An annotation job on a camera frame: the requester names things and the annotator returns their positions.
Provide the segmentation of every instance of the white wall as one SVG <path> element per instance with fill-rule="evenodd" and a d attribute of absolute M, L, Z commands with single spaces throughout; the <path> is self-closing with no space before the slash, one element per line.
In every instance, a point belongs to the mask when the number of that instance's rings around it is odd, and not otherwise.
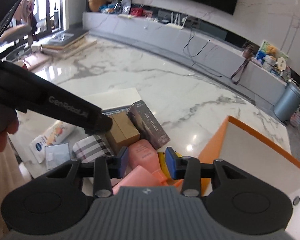
<path fill-rule="evenodd" d="M 82 13 L 86 8 L 86 0 L 62 0 L 63 28 L 82 22 Z"/>
<path fill-rule="evenodd" d="M 300 75 L 300 0 L 238 0 L 234 15 L 189 0 L 133 0 L 189 14 L 260 45 L 265 39 L 290 56 Z"/>

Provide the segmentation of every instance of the window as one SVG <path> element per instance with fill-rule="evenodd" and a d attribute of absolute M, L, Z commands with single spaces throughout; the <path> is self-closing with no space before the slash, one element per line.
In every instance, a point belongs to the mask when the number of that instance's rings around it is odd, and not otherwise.
<path fill-rule="evenodd" d="M 38 39 L 62 29 L 60 9 L 61 0 L 34 0 L 33 14 L 37 21 L 38 29 L 35 34 Z M 8 28 L 19 24 L 22 24 L 22 22 L 17 22 L 13 19 Z M 13 49 L 25 43 L 27 43 L 27 36 L 20 37 L 15 42 L 0 43 L 0 57 L 5 57 Z"/>

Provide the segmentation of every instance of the cable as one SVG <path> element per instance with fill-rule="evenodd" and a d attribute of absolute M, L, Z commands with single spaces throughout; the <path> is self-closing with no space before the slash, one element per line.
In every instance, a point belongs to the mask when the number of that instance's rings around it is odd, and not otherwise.
<path fill-rule="evenodd" d="M 207 44 L 209 43 L 209 41 L 211 41 L 211 40 L 208 40 L 207 41 L 207 43 L 203 46 L 203 48 L 196 54 L 196 55 L 194 55 L 194 56 L 192 56 L 191 54 L 190 54 L 190 50 L 189 50 L 189 44 L 190 44 L 190 41 L 194 38 L 194 34 L 192 35 L 192 28 L 193 28 L 193 24 L 191 25 L 191 27 L 190 27 L 190 35 L 189 35 L 189 41 L 188 41 L 188 43 L 183 47 L 183 50 L 182 50 L 182 52 L 183 52 L 183 54 L 185 54 L 186 56 L 188 56 L 190 59 L 191 59 L 191 61 L 193 62 L 193 64 L 192 64 L 192 66 L 189 68 L 189 69 L 191 69 L 194 65 L 198 65 L 198 66 L 200 66 L 200 67 L 202 67 L 206 72 L 208 72 L 209 74 L 211 74 L 211 75 L 213 75 L 213 76 L 216 76 L 216 77 L 222 77 L 222 76 L 220 76 L 220 75 L 217 75 L 217 74 L 214 74 L 214 73 L 212 73 L 211 71 L 209 71 L 207 68 L 207 66 L 205 66 L 205 65 L 203 65 L 203 64 L 201 64 L 201 63 L 198 63 L 198 62 L 196 62 L 193 58 L 194 57 L 196 57 L 196 56 L 198 56 L 202 51 L 203 51 L 203 49 L 207 46 Z"/>

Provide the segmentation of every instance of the pink container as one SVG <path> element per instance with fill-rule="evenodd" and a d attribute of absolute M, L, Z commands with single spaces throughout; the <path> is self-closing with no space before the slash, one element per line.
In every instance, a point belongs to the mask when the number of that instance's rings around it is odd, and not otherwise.
<path fill-rule="evenodd" d="M 156 179 L 149 171 L 141 166 L 137 166 L 122 181 L 115 185 L 113 194 L 119 192 L 120 187 L 157 187 L 161 186 L 160 181 Z"/>
<path fill-rule="evenodd" d="M 131 168 L 138 165 L 152 173 L 162 185 L 167 186 L 167 177 L 160 168 L 157 151 L 147 140 L 140 140 L 129 146 L 129 163 Z"/>

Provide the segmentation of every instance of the cardboard box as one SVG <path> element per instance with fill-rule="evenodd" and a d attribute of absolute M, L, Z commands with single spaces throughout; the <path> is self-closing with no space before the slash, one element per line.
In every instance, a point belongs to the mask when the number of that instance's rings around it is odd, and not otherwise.
<path fill-rule="evenodd" d="M 170 141 L 169 136 L 143 100 L 132 104 L 127 115 L 138 129 L 140 139 L 148 140 L 154 149 L 157 150 Z"/>
<path fill-rule="evenodd" d="M 125 112 L 110 116 L 113 120 L 111 130 L 106 133 L 106 138 L 115 154 L 123 146 L 129 146 L 140 140 L 140 133 L 133 126 Z"/>
<path fill-rule="evenodd" d="M 199 155 L 201 163 L 223 159 L 284 192 L 293 202 L 300 197 L 300 162 L 279 145 L 238 119 L 228 116 Z M 202 193 L 211 191 L 210 179 L 202 179 Z M 300 240 L 300 203 L 286 228 Z"/>

